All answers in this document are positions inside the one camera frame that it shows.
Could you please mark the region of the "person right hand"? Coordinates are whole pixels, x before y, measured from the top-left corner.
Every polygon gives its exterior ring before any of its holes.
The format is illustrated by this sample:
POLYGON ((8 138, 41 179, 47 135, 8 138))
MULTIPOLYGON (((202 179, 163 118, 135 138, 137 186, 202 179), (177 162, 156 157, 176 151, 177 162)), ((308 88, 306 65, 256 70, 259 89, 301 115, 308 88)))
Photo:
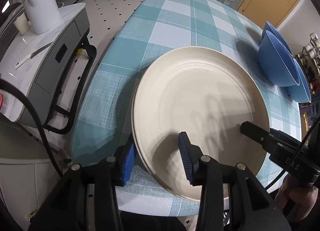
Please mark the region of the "person right hand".
POLYGON ((294 179, 290 174, 286 175, 274 201, 281 210, 285 208, 289 199, 297 203, 299 206, 293 215, 293 220, 300 221, 308 216, 316 204, 318 188, 314 186, 306 188, 298 187, 293 185, 294 179))

